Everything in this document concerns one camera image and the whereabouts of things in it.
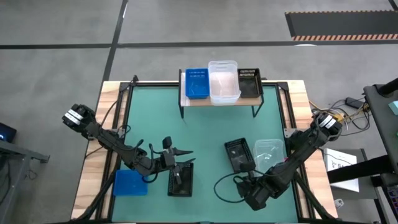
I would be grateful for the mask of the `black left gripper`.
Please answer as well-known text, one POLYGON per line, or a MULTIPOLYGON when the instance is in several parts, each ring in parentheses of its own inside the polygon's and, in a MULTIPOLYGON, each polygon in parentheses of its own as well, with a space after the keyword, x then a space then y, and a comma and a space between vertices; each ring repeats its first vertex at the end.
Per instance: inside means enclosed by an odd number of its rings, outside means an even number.
MULTIPOLYGON (((175 156, 182 156, 186 154, 190 154, 192 151, 184 151, 184 150, 179 150, 176 147, 171 147, 169 149, 163 149, 160 155, 160 165, 161 168, 166 169, 166 168, 171 168, 175 166, 175 156)), ((177 162, 177 166, 179 167, 185 167, 191 164, 195 158, 189 159, 184 162, 177 162)))

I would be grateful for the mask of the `black slotted plastic basket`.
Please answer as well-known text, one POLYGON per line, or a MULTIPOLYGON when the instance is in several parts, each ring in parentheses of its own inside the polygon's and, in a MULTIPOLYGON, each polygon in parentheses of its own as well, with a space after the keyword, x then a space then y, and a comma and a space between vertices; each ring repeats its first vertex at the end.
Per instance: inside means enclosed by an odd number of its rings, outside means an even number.
POLYGON ((239 138, 224 143, 229 161, 235 174, 241 173, 239 165, 247 162, 254 162, 253 156, 245 138, 239 138))
POLYGON ((179 177, 181 183, 177 183, 177 175, 174 171, 169 172, 168 192, 169 197, 191 197, 193 192, 193 163, 177 163, 180 168, 179 177))
POLYGON ((239 68, 238 83, 241 98, 257 98, 263 94, 261 74, 258 68, 239 68))

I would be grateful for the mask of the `clear plastic bin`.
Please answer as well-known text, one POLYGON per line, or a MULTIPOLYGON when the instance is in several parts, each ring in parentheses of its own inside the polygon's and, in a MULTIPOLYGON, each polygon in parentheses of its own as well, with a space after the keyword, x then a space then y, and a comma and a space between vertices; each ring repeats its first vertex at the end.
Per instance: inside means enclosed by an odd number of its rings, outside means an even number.
POLYGON ((214 106, 234 105, 241 96, 238 64, 234 60, 208 63, 210 100, 214 106))
POLYGON ((272 166, 284 161, 284 142, 280 139, 260 139, 252 150, 256 170, 265 173, 272 166))

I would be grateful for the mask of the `blue lid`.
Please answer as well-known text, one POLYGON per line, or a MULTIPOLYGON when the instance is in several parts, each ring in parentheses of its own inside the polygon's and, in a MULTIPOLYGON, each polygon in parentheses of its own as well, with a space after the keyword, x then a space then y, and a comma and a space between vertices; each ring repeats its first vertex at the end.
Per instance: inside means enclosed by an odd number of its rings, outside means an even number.
POLYGON ((144 196, 148 186, 142 180, 143 176, 135 170, 117 170, 115 175, 114 196, 144 196))

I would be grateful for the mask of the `blue slotted plastic basket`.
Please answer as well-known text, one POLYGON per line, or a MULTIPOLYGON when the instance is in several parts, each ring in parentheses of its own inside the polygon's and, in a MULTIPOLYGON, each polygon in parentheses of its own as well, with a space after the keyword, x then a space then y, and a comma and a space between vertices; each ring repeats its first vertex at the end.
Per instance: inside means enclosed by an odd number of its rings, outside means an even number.
POLYGON ((185 95, 190 100, 205 99, 210 95, 207 68, 188 68, 185 71, 185 95))

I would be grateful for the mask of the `teal table mat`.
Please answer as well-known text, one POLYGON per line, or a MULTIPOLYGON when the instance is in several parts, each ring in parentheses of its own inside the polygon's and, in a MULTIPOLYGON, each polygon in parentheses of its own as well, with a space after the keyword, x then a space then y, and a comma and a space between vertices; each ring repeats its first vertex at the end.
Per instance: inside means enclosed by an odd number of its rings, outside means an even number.
POLYGON ((254 211, 240 200, 232 180, 232 166, 224 143, 245 138, 250 147, 260 139, 283 139, 276 91, 266 87, 268 101, 254 118, 248 106, 190 106, 181 118, 178 89, 172 87, 136 87, 132 93, 125 143, 141 147, 152 144, 162 148, 170 136, 180 150, 192 151, 180 157, 193 161, 191 197, 169 197, 167 172, 161 172, 138 197, 117 197, 114 222, 296 222, 297 210, 292 189, 277 199, 269 199, 265 208, 254 211))

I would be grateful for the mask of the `white cardboard box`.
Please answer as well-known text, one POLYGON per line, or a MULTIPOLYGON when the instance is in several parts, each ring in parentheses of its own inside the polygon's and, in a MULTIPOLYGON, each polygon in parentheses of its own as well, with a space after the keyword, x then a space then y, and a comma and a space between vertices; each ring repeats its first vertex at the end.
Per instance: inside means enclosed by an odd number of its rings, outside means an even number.
POLYGON ((356 151, 345 151, 325 148, 323 160, 328 172, 329 183, 332 187, 359 193, 359 180, 352 178, 353 172, 346 167, 356 165, 362 159, 356 151))

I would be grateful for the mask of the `black power adapter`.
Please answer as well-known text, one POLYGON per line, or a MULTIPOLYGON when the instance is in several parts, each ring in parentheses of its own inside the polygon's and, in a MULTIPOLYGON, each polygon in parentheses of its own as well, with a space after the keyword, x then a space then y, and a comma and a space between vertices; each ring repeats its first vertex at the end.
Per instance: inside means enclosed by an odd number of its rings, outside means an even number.
POLYGON ((345 105, 350 106, 352 108, 360 109, 363 106, 363 104, 364 104, 363 101, 351 97, 347 97, 345 99, 345 105))

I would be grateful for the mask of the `black equipment cart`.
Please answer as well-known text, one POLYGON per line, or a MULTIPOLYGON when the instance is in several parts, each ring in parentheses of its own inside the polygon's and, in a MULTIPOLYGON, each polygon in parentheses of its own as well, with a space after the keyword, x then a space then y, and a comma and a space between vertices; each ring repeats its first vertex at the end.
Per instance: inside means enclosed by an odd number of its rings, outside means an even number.
POLYGON ((398 221, 398 116, 388 107, 390 102, 398 100, 398 77, 363 90, 387 154, 345 170, 353 172, 352 178, 370 177, 374 187, 381 187, 398 221))

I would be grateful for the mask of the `grey metal stand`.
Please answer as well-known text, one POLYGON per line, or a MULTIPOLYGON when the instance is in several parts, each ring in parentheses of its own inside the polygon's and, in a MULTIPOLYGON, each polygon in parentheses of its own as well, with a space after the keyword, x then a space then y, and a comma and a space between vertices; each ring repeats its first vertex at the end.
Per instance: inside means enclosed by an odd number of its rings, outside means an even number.
POLYGON ((6 224, 10 219, 31 160, 47 163, 49 158, 49 155, 0 141, 0 224, 6 224))

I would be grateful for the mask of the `black mat orange hazard stripes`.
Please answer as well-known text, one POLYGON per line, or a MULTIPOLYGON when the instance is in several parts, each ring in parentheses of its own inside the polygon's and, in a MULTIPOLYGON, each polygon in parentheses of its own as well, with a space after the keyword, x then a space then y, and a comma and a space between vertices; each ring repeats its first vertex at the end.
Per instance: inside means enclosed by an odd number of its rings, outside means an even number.
POLYGON ((286 12, 294 41, 398 40, 398 11, 286 12))

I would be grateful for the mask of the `dark tablet screen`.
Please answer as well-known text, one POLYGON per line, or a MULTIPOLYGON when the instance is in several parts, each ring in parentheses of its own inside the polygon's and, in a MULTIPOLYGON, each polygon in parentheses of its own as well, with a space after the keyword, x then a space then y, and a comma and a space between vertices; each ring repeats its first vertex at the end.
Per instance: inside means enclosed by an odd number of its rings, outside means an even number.
POLYGON ((17 130, 6 125, 0 123, 0 141, 6 141, 12 143, 16 136, 17 130))

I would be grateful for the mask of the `wooden shelf black metal frame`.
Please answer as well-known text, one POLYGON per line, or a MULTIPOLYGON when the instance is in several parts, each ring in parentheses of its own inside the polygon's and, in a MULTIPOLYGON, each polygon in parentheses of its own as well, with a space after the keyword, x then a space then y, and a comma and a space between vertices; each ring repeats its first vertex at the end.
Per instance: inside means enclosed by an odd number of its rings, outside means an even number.
MULTIPOLYGON (((234 105, 223 106, 250 106, 252 116, 255 118, 264 104, 264 91, 260 97, 257 98, 241 98, 237 100, 234 105)), ((180 69, 178 71, 178 107, 181 118, 184 118, 184 108, 189 106, 214 106, 211 104, 210 95, 205 99, 190 100, 185 95, 185 73, 180 69)))

